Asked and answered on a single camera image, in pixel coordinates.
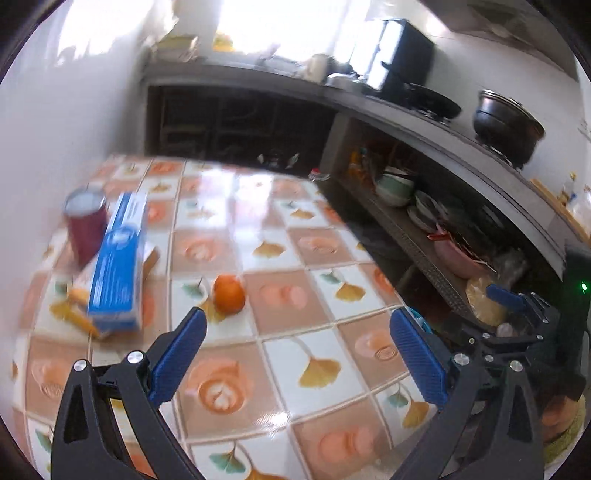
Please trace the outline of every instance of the cardboard box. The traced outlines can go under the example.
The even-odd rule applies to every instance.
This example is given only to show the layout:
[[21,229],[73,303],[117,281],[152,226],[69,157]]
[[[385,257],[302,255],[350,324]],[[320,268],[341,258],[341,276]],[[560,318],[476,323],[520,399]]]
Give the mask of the cardboard box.
[[122,193],[96,260],[88,315],[100,332],[141,328],[146,195]]
[[[84,270],[74,279],[70,288],[68,288],[68,300],[79,305],[84,312],[88,310],[88,302],[90,300],[90,291],[92,289],[92,280],[95,276],[96,261],[98,254],[84,267]],[[158,260],[160,253],[155,245],[144,243],[144,267],[142,270],[142,278],[145,280]]]

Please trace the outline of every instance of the shelf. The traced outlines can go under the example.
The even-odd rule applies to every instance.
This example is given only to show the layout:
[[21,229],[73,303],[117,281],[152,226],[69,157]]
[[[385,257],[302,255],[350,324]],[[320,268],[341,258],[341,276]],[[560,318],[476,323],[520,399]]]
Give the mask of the shelf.
[[427,235],[410,221],[406,209],[386,205],[355,181],[344,177],[337,181],[392,236],[456,313],[483,326],[474,317],[468,303],[466,280],[454,275],[443,264]]

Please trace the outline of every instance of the tiled countertop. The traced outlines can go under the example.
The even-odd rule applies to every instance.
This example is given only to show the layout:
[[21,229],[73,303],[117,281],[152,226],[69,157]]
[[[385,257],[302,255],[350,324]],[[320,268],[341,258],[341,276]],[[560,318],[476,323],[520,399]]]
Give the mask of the tiled countertop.
[[[207,336],[160,410],[208,480],[339,479],[379,464],[393,473],[399,446],[435,407],[389,337],[389,313],[403,299],[314,184],[132,157],[109,160],[90,183],[110,200],[148,194],[147,240],[161,258],[145,282],[143,330],[98,341],[52,313],[77,269],[63,225],[49,242],[12,366],[17,441],[43,477],[72,363],[147,349],[195,305],[209,313]],[[228,317],[209,298],[224,273],[240,276],[247,294]],[[137,468],[151,473],[122,405],[113,406]]]

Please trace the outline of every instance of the metal screw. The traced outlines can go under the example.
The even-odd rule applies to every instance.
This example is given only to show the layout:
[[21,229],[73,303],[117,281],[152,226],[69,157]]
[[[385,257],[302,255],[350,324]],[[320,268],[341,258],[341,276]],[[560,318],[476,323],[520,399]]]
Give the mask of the metal screw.
[[86,360],[76,360],[74,362],[74,370],[82,372],[86,368]]
[[133,352],[127,354],[127,361],[130,364],[138,364],[142,361],[143,358],[144,354],[139,350],[134,350]]
[[514,372],[521,372],[523,370],[523,365],[521,365],[519,360],[512,360],[509,366]]
[[453,356],[453,361],[458,365],[464,366],[470,363],[470,357],[468,357],[465,353],[456,353]]

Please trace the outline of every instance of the frying pan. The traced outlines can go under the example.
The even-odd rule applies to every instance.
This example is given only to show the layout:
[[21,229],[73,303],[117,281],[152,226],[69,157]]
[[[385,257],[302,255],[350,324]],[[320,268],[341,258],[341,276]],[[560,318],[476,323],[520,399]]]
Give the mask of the frying pan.
[[407,83],[405,88],[407,102],[410,108],[430,111],[435,115],[441,118],[447,118],[448,120],[454,119],[462,112],[462,109],[456,102],[453,102],[434,90],[430,90],[422,85],[416,85],[414,83]]

